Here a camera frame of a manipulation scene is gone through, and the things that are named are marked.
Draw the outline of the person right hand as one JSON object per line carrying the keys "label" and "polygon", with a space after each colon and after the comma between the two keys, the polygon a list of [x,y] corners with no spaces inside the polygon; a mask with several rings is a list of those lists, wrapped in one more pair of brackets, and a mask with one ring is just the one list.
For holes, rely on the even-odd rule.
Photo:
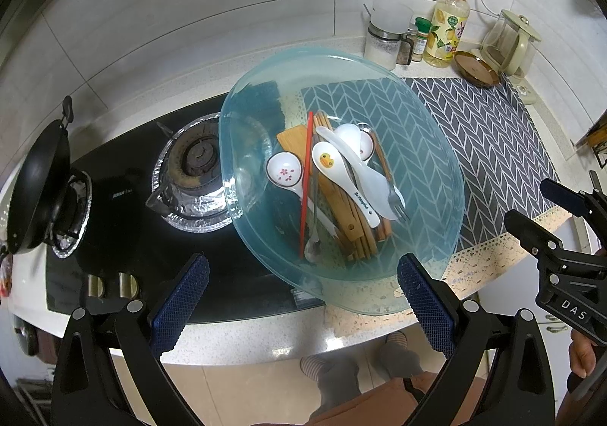
{"label": "person right hand", "polygon": [[594,355],[596,344],[579,331],[571,330],[569,346],[570,368],[579,378],[585,379],[594,371],[597,358]]}

